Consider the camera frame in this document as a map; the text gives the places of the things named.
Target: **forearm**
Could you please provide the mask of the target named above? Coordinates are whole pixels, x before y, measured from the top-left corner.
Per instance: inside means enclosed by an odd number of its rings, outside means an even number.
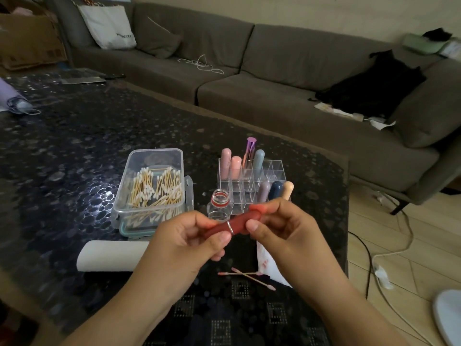
[[[164,318],[168,307],[128,282],[94,316],[75,330],[61,346],[138,346]]]
[[[311,301],[336,346],[408,346],[406,340],[350,282],[340,282]]]

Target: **person's right hand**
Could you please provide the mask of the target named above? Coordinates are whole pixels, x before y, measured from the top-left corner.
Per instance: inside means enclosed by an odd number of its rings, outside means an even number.
[[[261,221],[246,222],[251,237],[265,247],[283,277],[309,302],[347,282],[311,215],[282,198],[251,205],[250,210],[263,214]]]

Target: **sofa seat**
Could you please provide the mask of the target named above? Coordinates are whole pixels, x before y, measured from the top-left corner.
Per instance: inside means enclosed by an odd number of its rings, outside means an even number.
[[[178,58],[158,59],[138,50],[113,51],[99,47],[75,48],[76,66],[102,71],[106,74],[123,73],[138,86],[195,104],[199,86],[237,74],[238,69],[216,67],[224,75],[197,69],[192,64],[178,62]]]
[[[242,72],[204,84],[197,98],[200,107],[346,155],[352,175],[395,191],[407,190],[437,162],[434,148],[407,148],[392,129],[314,108],[314,95]]]

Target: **person's left hand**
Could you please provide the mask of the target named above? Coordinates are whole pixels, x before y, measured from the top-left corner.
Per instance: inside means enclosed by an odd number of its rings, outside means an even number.
[[[162,308],[168,309],[187,291],[200,268],[209,259],[219,261],[230,242],[229,232],[204,240],[202,234],[218,224],[205,215],[190,211],[162,222],[135,268],[130,284],[136,291],[159,294]]]

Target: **white tote bag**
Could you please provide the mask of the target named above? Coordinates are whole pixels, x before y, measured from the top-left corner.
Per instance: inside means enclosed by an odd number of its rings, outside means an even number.
[[[123,6],[78,6],[88,30],[103,50],[136,47],[135,35]]]

